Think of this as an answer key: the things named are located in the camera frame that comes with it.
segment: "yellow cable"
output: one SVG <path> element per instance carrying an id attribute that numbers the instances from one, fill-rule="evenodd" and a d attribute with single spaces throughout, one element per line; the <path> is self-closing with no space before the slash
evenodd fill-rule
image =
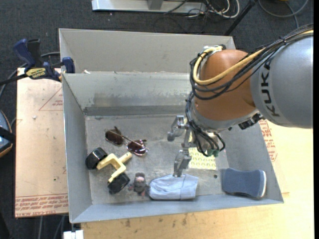
<path id="1" fill-rule="evenodd" d="M 204 53 L 208 53 L 208 52 L 211 52 L 212 48 L 209 48 L 207 50 L 204 50 Z M 237 69 L 238 67 L 241 67 L 243 66 L 244 64 L 250 62 L 251 60 L 253 60 L 256 56 L 259 55 L 259 53 L 261 53 L 262 51 L 264 50 L 261 49 L 259 51 L 256 51 L 255 53 L 251 54 L 250 56 L 248 56 L 247 58 L 239 61 L 237 64 L 233 65 L 232 67 L 228 68 L 226 71 L 220 73 L 219 75 L 211 78 L 211 79 L 208 79 L 208 80 L 200 80 L 198 79 L 197 77 L 197 71 L 198 71 L 198 66 L 199 64 L 201 63 L 201 61 L 203 60 L 203 58 L 207 55 L 205 54 L 204 56 L 200 56 L 198 58 L 198 60 L 196 61 L 195 65 L 194 65 L 194 71 L 193 71 L 193 78 L 194 78 L 194 82 L 196 82 L 197 84 L 200 84 L 200 85 L 209 85 L 209 84 L 212 84 L 218 80 L 220 80 L 221 78 L 225 77 L 227 74 L 229 74 L 230 72 L 234 71 L 235 69 Z"/>
<path id="2" fill-rule="evenodd" d="M 309 33 L 313 33 L 314 30 L 308 30 L 306 32 L 303 32 L 301 33 L 302 35 L 303 34 L 309 34 Z M 197 84 L 200 84 L 200 85 L 209 85 L 209 84 L 212 84 L 220 79 L 222 79 L 223 77 L 225 77 L 227 74 L 229 74 L 230 72 L 236 70 L 237 68 L 243 66 L 244 64 L 252 61 L 255 57 L 257 57 L 263 50 L 263 49 L 260 49 L 258 51 L 256 51 L 255 53 L 251 54 L 250 56 L 248 56 L 247 58 L 239 61 L 237 64 L 231 66 L 230 68 L 228 68 L 226 71 L 220 73 L 219 75 L 211 78 L 211 79 L 208 79 L 208 80 L 200 80 L 198 77 L 197 77 L 197 72 L 198 72 L 198 67 L 200 65 L 200 63 L 202 62 L 202 60 L 208 55 L 209 52 L 217 52 L 217 51 L 221 51 L 221 46 L 215 46 L 215 47 L 211 47 L 211 48 L 208 48 L 206 50 L 204 50 L 202 52 L 202 54 L 200 55 L 200 57 L 197 59 L 195 65 L 194 65 L 194 70 L 193 70 L 193 79 L 194 79 L 194 82 L 196 82 Z"/>

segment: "blue clamp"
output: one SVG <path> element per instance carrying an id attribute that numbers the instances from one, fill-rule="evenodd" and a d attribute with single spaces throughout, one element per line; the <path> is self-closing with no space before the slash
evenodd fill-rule
<path id="1" fill-rule="evenodd" d="M 51 79 L 61 81 L 61 74 L 58 73 L 48 62 L 43 62 L 39 55 L 40 40 L 22 39 L 17 42 L 13 51 L 19 59 L 26 63 L 24 74 L 31 79 Z M 75 73 L 75 66 L 72 58 L 65 57 L 62 59 L 61 65 L 64 65 L 66 73 Z"/>

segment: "white object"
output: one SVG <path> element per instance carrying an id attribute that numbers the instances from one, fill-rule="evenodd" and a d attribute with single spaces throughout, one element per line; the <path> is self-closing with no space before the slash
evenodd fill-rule
<path id="1" fill-rule="evenodd" d="M 66 231 L 63 233 L 63 239 L 84 239 L 83 230 Z"/>

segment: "cardboard sheet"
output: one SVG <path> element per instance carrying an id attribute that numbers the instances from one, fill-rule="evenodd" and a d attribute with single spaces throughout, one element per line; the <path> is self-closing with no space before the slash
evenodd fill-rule
<path id="1" fill-rule="evenodd" d="M 17 82 L 15 217 L 68 212 L 62 85 Z"/>

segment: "gray sponge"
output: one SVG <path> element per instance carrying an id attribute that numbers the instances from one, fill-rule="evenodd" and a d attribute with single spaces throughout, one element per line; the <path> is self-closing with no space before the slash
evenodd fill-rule
<path id="1" fill-rule="evenodd" d="M 223 174 L 222 187 L 228 194 L 259 199 L 266 191 L 266 173 L 263 170 L 239 171 L 227 168 Z"/>
<path id="2" fill-rule="evenodd" d="M 196 196 L 198 178 L 189 174 L 167 175 L 150 182 L 149 197 L 153 200 L 187 200 Z"/>

